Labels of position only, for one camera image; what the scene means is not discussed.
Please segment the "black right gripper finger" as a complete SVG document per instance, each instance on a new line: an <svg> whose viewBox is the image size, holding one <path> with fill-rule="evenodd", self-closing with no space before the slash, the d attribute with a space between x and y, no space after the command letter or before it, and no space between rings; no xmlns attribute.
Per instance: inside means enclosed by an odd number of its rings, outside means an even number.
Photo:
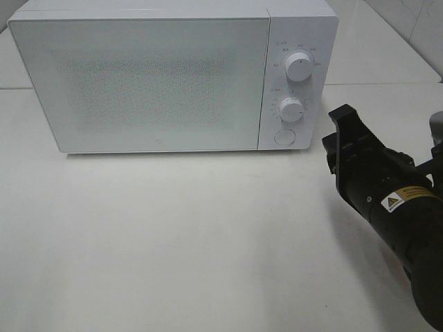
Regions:
<svg viewBox="0 0 443 332"><path fill-rule="evenodd" d="M326 152L326 159L331 174L335 175L336 180L340 176L340 138L338 133L331 133L322 138L323 148Z"/></svg>
<svg viewBox="0 0 443 332"><path fill-rule="evenodd" d="M348 104L328 113L336 127L336 148L364 146L384 148L383 143L366 127L356 109Z"/></svg>

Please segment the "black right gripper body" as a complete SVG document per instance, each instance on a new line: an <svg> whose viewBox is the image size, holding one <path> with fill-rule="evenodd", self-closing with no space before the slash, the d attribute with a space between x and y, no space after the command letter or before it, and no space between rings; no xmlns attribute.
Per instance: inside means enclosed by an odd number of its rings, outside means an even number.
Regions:
<svg viewBox="0 0 443 332"><path fill-rule="evenodd" d="M442 248L442 147L415 165L377 138L333 138L340 196L392 249Z"/></svg>

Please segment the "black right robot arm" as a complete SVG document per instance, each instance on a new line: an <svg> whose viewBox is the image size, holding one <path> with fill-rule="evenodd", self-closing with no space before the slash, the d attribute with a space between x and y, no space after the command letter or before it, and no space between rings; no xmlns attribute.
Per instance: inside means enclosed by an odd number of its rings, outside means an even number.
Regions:
<svg viewBox="0 0 443 332"><path fill-rule="evenodd" d="M442 144L416 165L386 147L348 104L331 111L336 132L322 139L342 199L391 248L423 318L442 330Z"/></svg>

